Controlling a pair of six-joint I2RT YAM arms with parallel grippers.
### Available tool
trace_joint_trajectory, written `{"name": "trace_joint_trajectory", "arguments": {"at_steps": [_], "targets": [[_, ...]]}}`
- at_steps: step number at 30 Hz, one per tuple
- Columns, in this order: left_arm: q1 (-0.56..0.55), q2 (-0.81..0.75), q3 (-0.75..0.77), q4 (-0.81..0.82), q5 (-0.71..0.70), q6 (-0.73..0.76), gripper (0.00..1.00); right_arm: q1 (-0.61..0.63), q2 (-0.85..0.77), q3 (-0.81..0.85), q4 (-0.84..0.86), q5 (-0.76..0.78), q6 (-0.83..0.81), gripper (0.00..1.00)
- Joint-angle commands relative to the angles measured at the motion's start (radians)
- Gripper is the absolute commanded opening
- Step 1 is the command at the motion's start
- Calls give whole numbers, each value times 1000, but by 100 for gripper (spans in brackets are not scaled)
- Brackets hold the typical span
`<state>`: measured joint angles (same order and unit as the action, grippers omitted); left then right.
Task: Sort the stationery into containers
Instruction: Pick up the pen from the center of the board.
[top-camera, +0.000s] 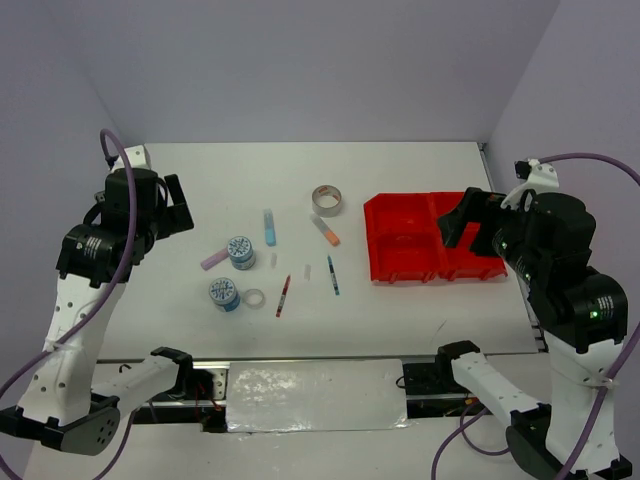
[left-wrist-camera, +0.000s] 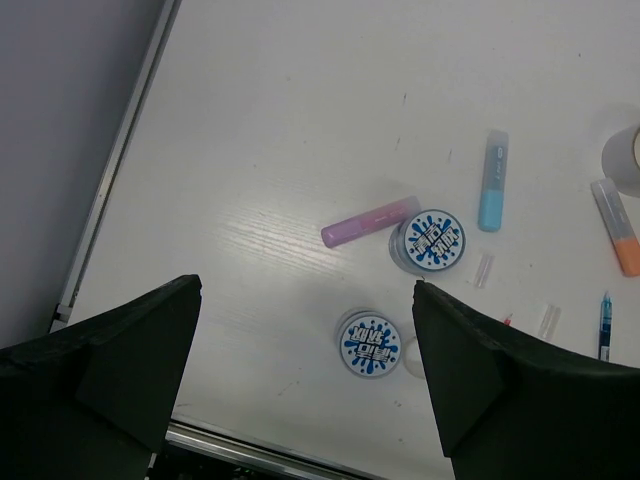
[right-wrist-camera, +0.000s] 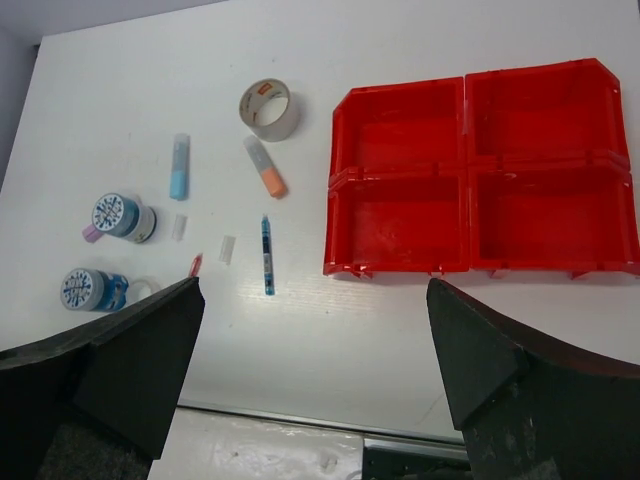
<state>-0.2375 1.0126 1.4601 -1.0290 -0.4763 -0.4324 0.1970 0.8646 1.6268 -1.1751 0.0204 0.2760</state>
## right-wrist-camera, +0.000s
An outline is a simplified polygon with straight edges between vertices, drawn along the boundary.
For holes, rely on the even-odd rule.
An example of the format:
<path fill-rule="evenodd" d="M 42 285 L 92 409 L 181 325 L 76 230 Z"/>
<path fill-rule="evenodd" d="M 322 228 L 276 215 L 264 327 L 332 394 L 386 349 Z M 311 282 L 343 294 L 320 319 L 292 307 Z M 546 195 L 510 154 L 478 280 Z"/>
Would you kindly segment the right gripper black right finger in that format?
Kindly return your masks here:
<path fill-rule="evenodd" d="M 474 478 L 638 478 L 637 365 L 554 338 L 440 279 L 426 303 Z"/>

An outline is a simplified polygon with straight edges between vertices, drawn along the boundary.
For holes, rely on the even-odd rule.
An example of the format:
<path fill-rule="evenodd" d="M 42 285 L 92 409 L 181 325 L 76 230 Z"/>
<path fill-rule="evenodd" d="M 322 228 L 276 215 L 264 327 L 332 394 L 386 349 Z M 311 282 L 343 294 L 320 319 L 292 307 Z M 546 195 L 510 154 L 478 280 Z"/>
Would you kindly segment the clear pen cap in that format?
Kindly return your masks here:
<path fill-rule="evenodd" d="M 188 217 L 186 215 L 177 214 L 175 216 L 173 231 L 172 231 L 172 238 L 176 242 L 180 242 L 184 238 L 187 220 L 188 220 Z"/>
<path fill-rule="evenodd" d="M 229 265 L 231 263 L 235 242 L 236 242 L 235 236 L 225 235 L 223 237 L 218 260 L 224 263 L 225 265 Z"/>

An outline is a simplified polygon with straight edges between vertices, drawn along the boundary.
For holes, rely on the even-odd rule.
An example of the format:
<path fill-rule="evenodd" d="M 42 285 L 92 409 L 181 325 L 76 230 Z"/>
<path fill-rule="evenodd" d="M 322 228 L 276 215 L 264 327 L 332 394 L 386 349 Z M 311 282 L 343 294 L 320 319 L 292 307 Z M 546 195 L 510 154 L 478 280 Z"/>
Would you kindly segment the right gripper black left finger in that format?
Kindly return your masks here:
<path fill-rule="evenodd" d="M 199 334 L 196 277 L 1 353 L 4 479 L 145 479 Z"/>

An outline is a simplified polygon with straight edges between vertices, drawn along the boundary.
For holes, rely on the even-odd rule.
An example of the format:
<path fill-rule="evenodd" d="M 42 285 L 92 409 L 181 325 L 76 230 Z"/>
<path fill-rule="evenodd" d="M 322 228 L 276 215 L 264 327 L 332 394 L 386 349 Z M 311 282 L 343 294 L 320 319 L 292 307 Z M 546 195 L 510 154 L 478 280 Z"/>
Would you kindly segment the blue gel pen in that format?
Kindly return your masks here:
<path fill-rule="evenodd" d="M 265 294 L 273 296 L 275 294 L 275 285 L 271 252 L 271 229 L 267 215 L 264 215 L 261 220 L 261 238 Z"/>

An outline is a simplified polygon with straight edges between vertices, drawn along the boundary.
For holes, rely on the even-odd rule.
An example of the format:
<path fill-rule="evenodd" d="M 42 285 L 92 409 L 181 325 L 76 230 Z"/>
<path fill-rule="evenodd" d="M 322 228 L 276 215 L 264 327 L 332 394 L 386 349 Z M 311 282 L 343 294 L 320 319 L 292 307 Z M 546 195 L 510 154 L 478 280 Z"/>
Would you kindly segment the red gel pen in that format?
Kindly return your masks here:
<path fill-rule="evenodd" d="M 199 274 L 199 271 L 201 269 L 201 265 L 202 265 L 202 260 L 203 260 L 203 254 L 199 253 L 195 256 L 195 258 L 192 261 L 190 270 L 189 270 L 189 276 L 190 277 L 197 277 Z"/>

